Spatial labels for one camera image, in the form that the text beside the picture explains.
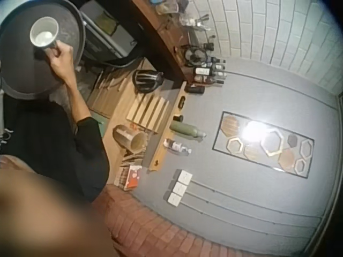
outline black kettle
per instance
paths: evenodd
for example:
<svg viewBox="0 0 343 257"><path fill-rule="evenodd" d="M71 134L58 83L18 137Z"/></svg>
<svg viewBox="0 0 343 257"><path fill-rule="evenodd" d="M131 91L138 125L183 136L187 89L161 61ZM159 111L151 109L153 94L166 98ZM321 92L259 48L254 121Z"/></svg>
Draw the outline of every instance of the black kettle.
<svg viewBox="0 0 343 257"><path fill-rule="evenodd" d="M153 70L136 70L132 76L137 91L148 94L155 91L165 80L163 72Z"/></svg>

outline green bottle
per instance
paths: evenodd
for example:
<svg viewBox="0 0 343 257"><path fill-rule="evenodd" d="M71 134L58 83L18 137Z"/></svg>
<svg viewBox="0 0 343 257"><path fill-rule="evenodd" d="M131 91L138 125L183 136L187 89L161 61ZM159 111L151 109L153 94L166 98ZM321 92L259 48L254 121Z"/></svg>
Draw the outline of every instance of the green bottle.
<svg viewBox="0 0 343 257"><path fill-rule="evenodd" d="M199 130L197 127L186 124L186 123L177 122L175 120L171 122L171 125L169 128L180 134L191 135L194 138L206 137L206 133L204 131Z"/></svg>

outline black sleeve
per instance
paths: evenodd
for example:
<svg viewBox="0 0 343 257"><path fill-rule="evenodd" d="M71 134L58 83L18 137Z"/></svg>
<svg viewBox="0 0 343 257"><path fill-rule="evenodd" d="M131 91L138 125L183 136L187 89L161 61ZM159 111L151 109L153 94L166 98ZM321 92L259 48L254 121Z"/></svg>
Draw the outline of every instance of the black sleeve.
<svg viewBox="0 0 343 257"><path fill-rule="evenodd" d="M99 130L98 122L85 118L77 123L75 144L78 154L77 175L86 198L92 202L106 185L109 162Z"/></svg>

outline hexagon decoration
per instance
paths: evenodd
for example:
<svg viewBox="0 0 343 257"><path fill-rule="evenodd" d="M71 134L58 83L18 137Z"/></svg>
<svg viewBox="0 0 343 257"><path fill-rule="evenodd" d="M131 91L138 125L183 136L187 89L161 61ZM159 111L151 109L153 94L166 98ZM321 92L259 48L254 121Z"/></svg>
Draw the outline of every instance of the hexagon decoration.
<svg viewBox="0 0 343 257"><path fill-rule="evenodd" d="M307 160L312 157L313 146L309 139L306 139L300 143L300 155Z"/></svg>
<svg viewBox="0 0 343 257"><path fill-rule="evenodd" d="M290 148L294 148L298 144L298 138L296 137L295 134L290 134L288 136L287 142L288 142Z"/></svg>
<svg viewBox="0 0 343 257"><path fill-rule="evenodd" d="M225 116L220 125L220 129L228 138L238 135L238 128L238 120L233 115Z"/></svg>
<svg viewBox="0 0 343 257"><path fill-rule="evenodd" d="M253 145L246 145L243 151L244 156L248 160L256 160L258 157L258 149Z"/></svg>
<svg viewBox="0 0 343 257"><path fill-rule="evenodd" d="M304 159L296 160L294 164L294 170L298 175L300 175L301 173L305 171L305 167L306 167L306 161Z"/></svg>
<svg viewBox="0 0 343 257"><path fill-rule="evenodd" d="M290 170L293 167L294 161L293 151L290 148L287 148L280 154L278 163L284 170Z"/></svg>
<svg viewBox="0 0 343 257"><path fill-rule="evenodd" d="M237 150L234 149L234 144L238 144ZM241 139L239 139L238 137L235 137L235 138L230 138L227 141L226 149L231 154L240 154L243 150L243 146L244 146L244 144L241 141Z"/></svg>
<svg viewBox="0 0 343 257"><path fill-rule="evenodd" d="M267 141L268 139L275 134L279 138L278 146L274 149L268 149ZM277 128L270 128L266 131L266 136L261 140L261 147L268 157L278 155L282 153L282 148L284 146L284 136L280 133Z"/></svg>

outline white brick wall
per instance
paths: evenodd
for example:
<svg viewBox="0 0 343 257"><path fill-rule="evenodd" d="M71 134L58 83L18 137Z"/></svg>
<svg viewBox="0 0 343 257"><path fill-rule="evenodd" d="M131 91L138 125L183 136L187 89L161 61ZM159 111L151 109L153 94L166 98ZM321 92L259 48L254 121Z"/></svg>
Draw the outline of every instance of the white brick wall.
<svg viewBox="0 0 343 257"><path fill-rule="evenodd" d="M297 73L339 94L343 87L343 37L320 1L190 0L187 13L210 15L216 56L264 62Z"/></svg>

